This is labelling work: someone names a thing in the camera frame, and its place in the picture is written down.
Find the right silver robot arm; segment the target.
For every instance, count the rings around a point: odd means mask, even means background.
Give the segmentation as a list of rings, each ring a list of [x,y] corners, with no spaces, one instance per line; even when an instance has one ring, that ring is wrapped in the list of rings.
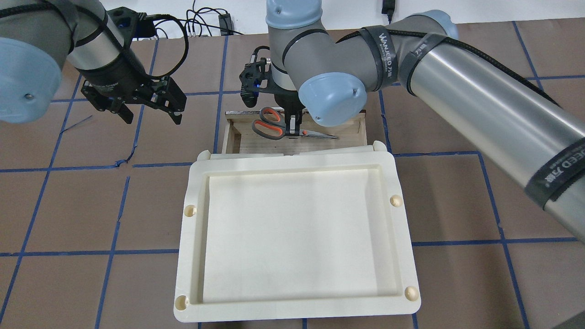
[[[317,124],[360,112],[367,93],[399,82],[584,241],[584,123],[487,54],[458,40],[450,16],[417,13],[334,42],[320,0],[268,0],[277,85],[298,91]]]

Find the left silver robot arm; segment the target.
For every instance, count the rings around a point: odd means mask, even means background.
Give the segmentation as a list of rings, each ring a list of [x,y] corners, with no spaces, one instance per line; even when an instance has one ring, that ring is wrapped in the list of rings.
[[[169,72],[149,74],[130,45],[155,35],[156,21],[180,21],[168,14],[148,15],[126,7],[106,10],[98,0],[3,0],[1,2],[0,118],[28,123],[46,114],[69,62],[85,81],[81,93],[100,112],[131,124],[129,104],[161,110],[179,125],[186,95]]]

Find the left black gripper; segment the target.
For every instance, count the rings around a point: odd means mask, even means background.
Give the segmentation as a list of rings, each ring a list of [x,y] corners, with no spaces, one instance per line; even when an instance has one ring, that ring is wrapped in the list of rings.
[[[80,73],[86,79],[81,92],[97,111],[108,111],[124,123],[132,124],[133,112],[124,101],[131,104],[138,104],[142,99],[150,101],[157,87],[159,109],[175,125],[181,124],[187,97],[172,77],[164,76],[161,81],[148,79],[141,63],[136,68],[125,59],[116,59],[97,69],[82,69]]]

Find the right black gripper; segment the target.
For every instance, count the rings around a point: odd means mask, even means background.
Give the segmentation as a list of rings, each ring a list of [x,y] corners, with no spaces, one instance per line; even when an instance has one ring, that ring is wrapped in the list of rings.
[[[300,136],[300,118],[305,105],[300,101],[298,91],[284,91],[274,94],[275,102],[285,114],[285,137]]]

